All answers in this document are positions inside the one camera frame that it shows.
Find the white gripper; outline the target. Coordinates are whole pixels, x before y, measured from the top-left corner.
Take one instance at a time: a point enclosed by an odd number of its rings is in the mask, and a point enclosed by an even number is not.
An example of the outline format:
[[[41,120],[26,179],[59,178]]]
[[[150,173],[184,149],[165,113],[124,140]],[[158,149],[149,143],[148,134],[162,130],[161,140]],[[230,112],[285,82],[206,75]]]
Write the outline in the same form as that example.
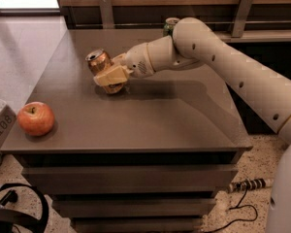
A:
[[[125,83],[130,74],[134,78],[146,78],[152,76],[155,71],[150,63],[147,43],[134,46],[129,51],[112,59],[114,66],[99,72],[94,82],[99,86]]]

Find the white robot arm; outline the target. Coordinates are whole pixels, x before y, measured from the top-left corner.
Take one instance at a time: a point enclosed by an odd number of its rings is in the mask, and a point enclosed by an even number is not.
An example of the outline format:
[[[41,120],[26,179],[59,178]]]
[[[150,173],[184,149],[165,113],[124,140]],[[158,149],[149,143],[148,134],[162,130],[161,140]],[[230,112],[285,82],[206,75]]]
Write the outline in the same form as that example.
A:
[[[288,148],[273,183],[266,233],[291,233],[291,80],[222,42],[203,22],[179,20],[172,34],[134,46],[114,58],[102,49],[86,60],[96,66],[94,82],[115,93],[129,78],[206,64],[224,80]]]

